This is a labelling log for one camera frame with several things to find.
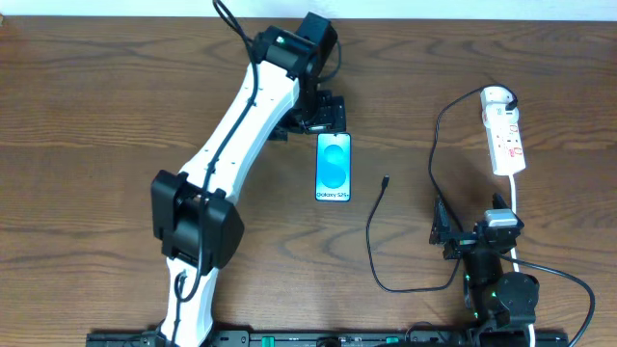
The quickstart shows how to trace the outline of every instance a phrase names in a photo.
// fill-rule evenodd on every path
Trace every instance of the black bracket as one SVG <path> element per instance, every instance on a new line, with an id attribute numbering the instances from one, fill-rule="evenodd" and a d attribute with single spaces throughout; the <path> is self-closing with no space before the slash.
<path id="1" fill-rule="evenodd" d="M 163 241 L 162 253 L 170 258 L 198 265 L 199 238 L 203 238 L 204 266 L 200 275 L 212 267 L 223 268 L 235 253 L 244 233 L 244 224 L 225 192 L 209 195 L 200 215 L 201 188 L 187 182 L 187 173 L 175 175 L 161 170 L 152 181 L 152 225 L 154 236 Z"/>
<path id="2" fill-rule="evenodd" d="M 493 194 L 494 209 L 509 209 L 501 195 Z M 440 198 L 435 199 L 435 215 L 429 236 L 429 244 L 443 245 L 443 258 L 459 259 L 473 250 L 476 242 L 482 239 L 496 251 L 505 253 L 516 247 L 516 238 L 521 235 L 524 223 L 517 217 L 512 226 L 491 227 L 487 221 L 479 221 L 472 232 L 453 231 L 449 216 Z"/>
<path id="3" fill-rule="evenodd" d="M 287 70 L 298 79 L 298 101 L 282 117 L 268 140 L 286 141 L 287 133 L 319 134 L 346 131 L 342 96 L 319 91 L 319 74 L 332 52 L 338 35 L 330 20 L 308 13 L 295 33 L 271 26 L 255 37 L 255 58 Z"/>

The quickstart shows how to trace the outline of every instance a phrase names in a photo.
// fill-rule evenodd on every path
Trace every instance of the power strip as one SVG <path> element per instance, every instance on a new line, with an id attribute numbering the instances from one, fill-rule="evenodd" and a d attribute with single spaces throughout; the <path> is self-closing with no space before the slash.
<path id="1" fill-rule="evenodd" d="M 519 129 L 519 109 L 506 110 L 514 96 L 502 87 L 488 87 L 480 94 L 482 121 L 489 138 L 493 174 L 511 175 L 525 168 Z"/>

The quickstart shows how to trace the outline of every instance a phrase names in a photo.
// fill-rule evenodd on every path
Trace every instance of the green connector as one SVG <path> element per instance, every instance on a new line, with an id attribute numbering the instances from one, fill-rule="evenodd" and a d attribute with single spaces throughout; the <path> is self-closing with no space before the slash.
<path id="1" fill-rule="evenodd" d="M 274 337 L 263 337 L 261 339 L 261 347 L 275 347 Z"/>

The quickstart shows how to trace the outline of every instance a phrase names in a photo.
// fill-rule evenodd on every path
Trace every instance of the white wall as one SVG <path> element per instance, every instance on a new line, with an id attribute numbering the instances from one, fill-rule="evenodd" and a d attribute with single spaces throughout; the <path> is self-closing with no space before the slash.
<path id="1" fill-rule="evenodd" d="M 227 0 L 236 16 L 617 20 L 617 0 Z M 209 0 L 0 0 L 4 15 L 213 16 Z"/>

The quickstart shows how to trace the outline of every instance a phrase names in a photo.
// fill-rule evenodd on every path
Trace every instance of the white cable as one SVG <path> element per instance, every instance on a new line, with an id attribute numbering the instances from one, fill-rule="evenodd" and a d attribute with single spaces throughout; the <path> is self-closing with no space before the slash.
<path id="1" fill-rule="evenodd" d="M 510 205 L 512 208 L 512 212 L 514 212 L 514 214 L 517 214 L 517 186 L 514 183 L 513 174 L 509 174 L 508 178 L 510 178 Z M 514 249 L 514 247 L 512 248 L 512 250 L 510 250 L 510 256 L 513 259 L 517 259 L 517 251 Z M 520 272 L 519 264 L 512 263 L 512 266 L 514 267 L 514 272 Z"/>
<path id="2" fill-rule="evenodd" d="M 516 187 L 516 184 L 514 183 L 514 175 L 509 174 L 508 178 L 510 178 L 510 205 L 512 208 L 512 212 L 514 212 L 514 214 L 517 214 L 517 187 Z M 512 250 L 510 250 L 510 257 L 512 257 L 513 259 L 518 259 L 517 251 L 514 249 L 514 247 L 512 248 Z M 514 267 L 514 272 L 520 272 L 519 264 L 512 263 L 512 266 Z M 528 328 L 529 328 L 529 347 L 536 347 L 536 331 L 533 328 L 533 324 L 529 324 Z"/>

